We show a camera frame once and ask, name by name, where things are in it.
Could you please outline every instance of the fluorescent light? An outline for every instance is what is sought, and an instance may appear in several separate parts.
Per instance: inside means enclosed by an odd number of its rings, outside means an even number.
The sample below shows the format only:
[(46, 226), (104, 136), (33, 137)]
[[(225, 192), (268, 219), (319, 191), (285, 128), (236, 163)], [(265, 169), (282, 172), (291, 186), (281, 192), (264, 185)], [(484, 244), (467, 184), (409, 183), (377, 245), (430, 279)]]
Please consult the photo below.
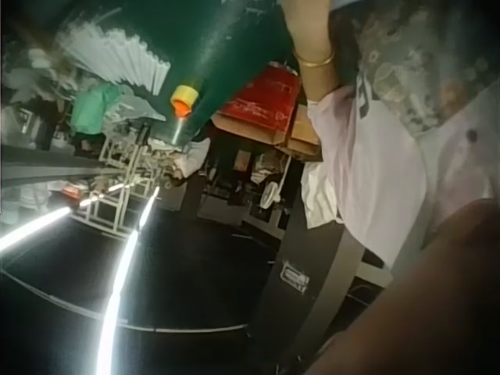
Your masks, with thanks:
[(153, 207), (153, 203), (155, 202), (156, 196), (158, 195), (158, 192), (159, 192), (159, 186), (156, 187), (155, 191), (153, 192), (153, 195), (149, 198), (148, 203), (146, 204), (146, 207), (142, 212), (141, 218), (139, 219), (139, 230), (142, 229), (146, 224), (146, 222), (148, 221), (149, 213), (151, 213), (151, 209)]
[[(159, 193), (159, 187), (156, 187), (153, 195), (148, 200), (146, 207), (139, 220), (139, 230), (144, 226), (151, 212), (152, 205), (156, 196)], [(134, 250), (137, 247), (139, 239), (139, 231), (134, 230), (125, 245), (123, 254), (120, 258), (118, 269), (116, 270), (115, 280), (113, 281), (112, 294), (109, 298), (108, 307), (105, 312), (104, 322), (102, 324), (101, 340), (99, 342), (99, 351), (97, 356), (96, 375), (111, 375), (113, 362), (113, 342), (115, 339), (116, 322), (118, 320), (118, 312), (120, 310), (120, 299), (125, 280), (127, 279), (128, 270), (132, 263)]]
[(119, 190), (119, 189), (123, 188), (124, 186), (125, 186), (125, 184), (117, 184), (117, 185), (115, 185), (115, 186), (110, 187), (110, 188), (108, 189), (108, 192), (109, 192), (109, 193), (113, 193), (114, 191), (117, 191), (117, 190)]
[(70, 212), (71, 209), (69, 207), (64, 207), (63, 209), (58, 209), (54, 212), (50, 212), (13, 230), (12, 232), (0, 238), (0, 252), (21, 241), (23, 238), (26, 238), (29, 235), (48, 226), (49, 224), (54, 223), (56, 220), (63, 218)]
[(122, 258), (120, 259), (120, 264), (118, 265), (118, 270), (115, 275), (115, 282), (112, 286), (112, 292), (121, 293), (123, 285), (125, 284), (125, 278), (127, 277), (127, 272), (130, 267), (130, 262), (132, 261), (132, 255), (134, 254), (135, 246), (138, 243), (139, 232), (134, 230), (127, 241), (125, 250), (123, 250)]
[(112, 294), (102, 323), (101, 340), (97, 356), (96, 375), (110, 375), (115, 341), (116, 321), (120, 309), (120, 295)]
[(94, 195), (93, 197), (91, 198), (87, 198), (87, 199), (84, 199), (83, 201), (80, 202), (79, 206), (81, 208), (83, 207), (87, 207), (88, 205), (90, 205), (92, 202), (96, 202), (99, 200), (99, 198), (102, 198), (101, 195), (97, 196), (97, 195)]

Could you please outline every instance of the black surface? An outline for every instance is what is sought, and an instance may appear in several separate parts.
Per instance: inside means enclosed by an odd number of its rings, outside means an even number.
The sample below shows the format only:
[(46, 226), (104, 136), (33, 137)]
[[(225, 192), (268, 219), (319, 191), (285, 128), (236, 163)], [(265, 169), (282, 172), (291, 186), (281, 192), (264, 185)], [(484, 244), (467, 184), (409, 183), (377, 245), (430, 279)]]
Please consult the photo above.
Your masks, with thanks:
[[(153, 209), (120, 316), (134, 325), (163, 328), (247, 323), (274, 253), (233, 236), (240, 234), (235, 228), (205, 220), (180, 225), (177, 217)], [(123, 245), (65, 218), (4, 254), (2, 268), (50, 295), (102, 312)], [(9, 373), (93, 372), (100, 322), (53, 305), (5, 276), (1, 298), (2, 341), (9, 345), (3, 353), (9, 361), (3, 363), (15, 366)], [(113, 362), (120, 375), (245, 374), (245, 358), (244, 330), (185, 335), (120, 328)]]

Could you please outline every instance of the bracelet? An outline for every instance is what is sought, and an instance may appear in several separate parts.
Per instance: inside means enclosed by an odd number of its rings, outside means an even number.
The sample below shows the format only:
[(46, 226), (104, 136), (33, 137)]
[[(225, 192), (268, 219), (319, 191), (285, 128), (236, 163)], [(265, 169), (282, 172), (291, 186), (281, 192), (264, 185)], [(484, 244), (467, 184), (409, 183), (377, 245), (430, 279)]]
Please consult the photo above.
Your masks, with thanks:
[(326, 59), (326, 60), (324, 60), (322, 62), (310, 62), (310, 61), (304, 60), (302, 57), (300, 57), (295, 50), (293, 51), (293, 53), (294, 53), (294, 56), (297, 59), (297, 61), (301, 65), (303, 65), (303, 66), (305, 66), (307, 68), (319, 68), (321, 66), (328, 65), (329, 63), (331, 63), (332, 61), (334, 61), (334, 58), (335, 58), (335, 50), (332, 51), (332, 53), (328, 57), (328, 59)]

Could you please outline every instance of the white fabric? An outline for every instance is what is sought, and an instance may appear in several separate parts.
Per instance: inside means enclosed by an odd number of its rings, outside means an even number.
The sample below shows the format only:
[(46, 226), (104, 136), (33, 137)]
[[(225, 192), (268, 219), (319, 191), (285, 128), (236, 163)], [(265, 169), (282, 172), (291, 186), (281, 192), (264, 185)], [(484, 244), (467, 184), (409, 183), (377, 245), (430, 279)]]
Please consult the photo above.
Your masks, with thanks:
[(21, 186), (20, 205), (25, 209), (45, 213), (48, 211), (48, 199), (51, 192), (45, 182)]
[[(498, 84), (418, 139), (382, 102), (356, 100), (348, 87), (309, 103), (309, 117), (346, 227), (389, 267), (403, 247), (420, 250), (423, 237), (464, 205), (498, 193)], [(476, 143), (467, 141), (471, 129)]]
[(324, 162), (307, 162), (301, 183), (308, 229), (321, 227), (332, 221), (343, 223), (338, 217), (337, 198), (334, 187), (328, 180), (327, 165)]
[(182, 172), (184, 178), (188, 178), (194, 172), (199, 170), (210, 148), (210, 138), (206, 138), (201, 142), (191, 142), (187, 147), (187, 152), (179, 154), (173, 162), (176, 167)]

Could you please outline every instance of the cable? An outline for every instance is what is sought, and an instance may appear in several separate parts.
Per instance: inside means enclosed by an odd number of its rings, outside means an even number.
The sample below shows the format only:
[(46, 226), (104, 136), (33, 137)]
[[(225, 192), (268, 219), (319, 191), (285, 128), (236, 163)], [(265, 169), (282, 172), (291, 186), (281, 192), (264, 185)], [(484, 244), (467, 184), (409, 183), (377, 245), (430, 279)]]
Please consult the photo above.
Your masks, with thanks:
[[(94, 312), (89, 309), (85, 309), (84, 307), (74, 305), (71, 302), (64, 301), (63, 299), (55, 297), (54, 295), (49, 295), (44, 291), (41, 291), (40, 289), (37, 289), (29, 285), (28, 283), (22, 281), (21, 279), (18, 279), (17, 277), (13, 276), (6, 270), (1, 270), (0, 273), (8, 277), (11, 281), (15, 282), (19, 286), (27, 289), (34, 295), (42, 298), (46, 302), (58, 306), (61, 309), (65, 309), (70, 313), (75, 313), (79, 316), (83, 316), (88, 319), (103, 321), (104, 315), (101, 314), (100, 312)], [(165, 328), (165, 327), (138, 326), (134, 324), (129, 324), (127, 320), (118, 320), (116, 322), (116, 325), (120, 328), (125, 328), (128, 330), (136, 330), (141, 332), (156, 332), (158, 334), (220, 334), (224, 332), (242, 330), (248, 326), (248, 324), (238, 324), (235, 326), (217, 327), (217, 328)]]

